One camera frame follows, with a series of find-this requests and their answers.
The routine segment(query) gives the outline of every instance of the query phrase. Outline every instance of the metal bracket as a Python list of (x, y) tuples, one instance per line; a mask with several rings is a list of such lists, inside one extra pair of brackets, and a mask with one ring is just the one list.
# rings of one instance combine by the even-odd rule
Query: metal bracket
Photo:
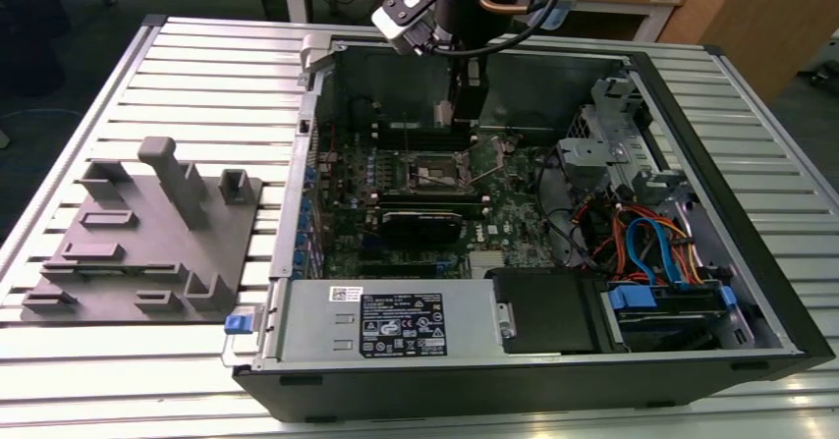
[(687, 182), (687, 177), (682, 171), (642, 171), (633, 179), (633, 188), (641, 203), (659, 205), (685, 182)]
[(168, 20), (170, 20), (168, 15), (148, 14), (146, 18), (143, 19), (143, 24), (148, 27), (163, 27), (163, 25), (167, 24)]
[(567, 137), (561, 140), (563, 159), (578, 166), (605, 166), (613, 163), (630, 162), (627, 156), (613, 149), (609, 142), (582, 137)]
[(304, 74), (312, 74), (330, 63), (332, 35), (318, 32), (303, 36), (300, 44), (300, 67)]
[(513, 319), (513, 305), (497, 304), (498, 332), (505, 339), (515, 338), (515, 320)]

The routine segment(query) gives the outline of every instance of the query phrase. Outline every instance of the black cable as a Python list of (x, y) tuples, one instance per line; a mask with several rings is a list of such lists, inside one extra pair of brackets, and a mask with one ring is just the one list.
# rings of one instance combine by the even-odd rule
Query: black cable
[(574, 214), (574, 208), (555, 208), (550, 212), (546, 213), (546, 218), (549, 218), (558, 211), (567, 211), (570, 214)]
[(539, 9), (543, 9), (546, 5), (549, 5), (549, 0), (538, 0), (527, 6), (527, 13), (533, 14)]
[[(579, 229), (578, 226), (573, 227), (573, 230), (569, 232), (569, 237), (573, 239), (574, 241), (574, 232)], [(573, 259), (574, 259), (574, 251), (570, 250), (569, 251), (569, 259), (566, 260), (566, 267), (570, 267), (573, 265)]]
[(479, 56), (487, 56), (489, 54), (498, 53), (499, 51), (503, 51), (505, 49), (511, 48), (513, 46), (519, 44), (522, 41), (525, 41), (527, 38), (530, 38), (537, 32), (537, 30), (542, 27), (542, 25), (549, 21), (549, 17), (551, 17), (551, 14), (554, 13), (554, 8), (557, 7), (557, 4), (559, 2), (561, 0), (549, 0), (549, 3), (546, 4), (546, 7), (542, 11), (542, 14), (539, 14), (539, 18), (537, 19), (537, 22), (530, 27), (527, 27), (522, 31), (522, 33), (519, 33), (511, 39), (501, 43), (485, 46), (483, 48), (471, 49), (469, 51), (454, 51), (449, 49), (440, 49), (438, 45), (434, 45), (430, 48), (426, 48), (428, 50), (427, 52), (430, 54), (436, 54), (447, 58), (469, 59), (469, 58), (475, 58)]
[[(591, 267), (593, 269), (599, 269), (598, 264), (591, 259), (591, 256), (589, 256), (589, 254), (586, 252), (586, 249), (583, 249), (582, 246), (574, 241), (574, 239), (569, 235), (569, 233), (566, 233), (561, 229), (561, 227), (557, 226), (557, 223), (554, 223), (554, 221), (551, 221), (551, 218), (549, 217), (549, 214), (546, 213), (546, 208), (542, 205), (542, 195), (539, 194), (539, 190), (542, 189), (542, 180), (543, 180), (543, 177), (546, 175), (546, 168), (549, 167), (549, 161), (551, 160), (551, 157), (554, 157), (555, 155), (557, 155), (557, 149), (554, 149), (553, 152), (546, 155), (546, 159), (545, 159), (542, 168), (539, 169), (539, 176), (537, 177), (537, 211), (539, 211), (539, 215), (549, 222), (549, 226), (551, 227), (554, 232), (569, 242), (569, 244), (571, 245), (573, 249), (579, 253), (579, 256), (582, 257), (582, 260), (586, 263), (586, 265), (589, 267)], [(555, 208), (554, 210), (551, 210), (551, 213), (554, 213), (554, 212), (557, 212), (559, 210), (561, 210), (561, 208)]]

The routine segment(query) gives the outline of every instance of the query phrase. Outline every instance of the blue latch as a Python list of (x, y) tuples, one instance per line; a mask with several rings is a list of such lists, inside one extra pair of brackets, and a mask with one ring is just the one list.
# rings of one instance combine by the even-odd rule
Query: blue latch
[(306, 168), (306, 174), (303, 175), (303, 185), (310, 188), (315, 185), (315, 178), (318, 177), (318, 171), (314, 167)]
[(650, 285), (622, 285), (609, 293), (614, 309), (655, 308), (655, 297)]
[(306, 262), (306, 253), (300, 250), (296, 250), (294, 252), (294, 257), (292, 257), (292, 262), (295, 266), (300, 266), (303, 265), (303, 263)]
[(252, 334), (254, 315), (231, 314), (224, 320), (224, 334)]
[(308, 215), (300, 215), (300, 219), (298, 220), (298, 230), (308, 231), (310, 230), (310, 217)]
[(729, 308), (737, 306), (737, 295), (734, 294), (734, 290), (731, 287), (723, 286), (721, 288), (721, 294), (723, 295), (723, 303)]

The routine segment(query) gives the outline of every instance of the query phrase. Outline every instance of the sticker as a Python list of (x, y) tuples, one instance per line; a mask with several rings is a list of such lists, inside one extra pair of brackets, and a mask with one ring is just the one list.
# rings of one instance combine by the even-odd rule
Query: sticker
[(330, 302), (359, 302), (363, 287), (330, 287)]
[(363, 295), (360, 301), (364, 357), (446, 356), (443, 294)]

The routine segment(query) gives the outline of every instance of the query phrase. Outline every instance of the floor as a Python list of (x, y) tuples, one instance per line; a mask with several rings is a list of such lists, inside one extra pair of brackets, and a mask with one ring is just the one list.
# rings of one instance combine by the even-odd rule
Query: floor
[[(316, 22), (370, 25), (372, 1), (314, 3)], [(0, 118), (0, 130), (12, 140), (0, 150), (0, 243), (12, 230), (51, 163), (115, 67), (138, 26), (150, 13), (238, 20), (286, 20), (283, 0), (62, 0), (72, 31), (52, 41), (66, 73), (63, 88), (39, 98), (0, 94), (0, 117), (20, 110), (43, 110)], [(839, 97), (795, 80), (773, 104), (807, 155), (839, 188)]]

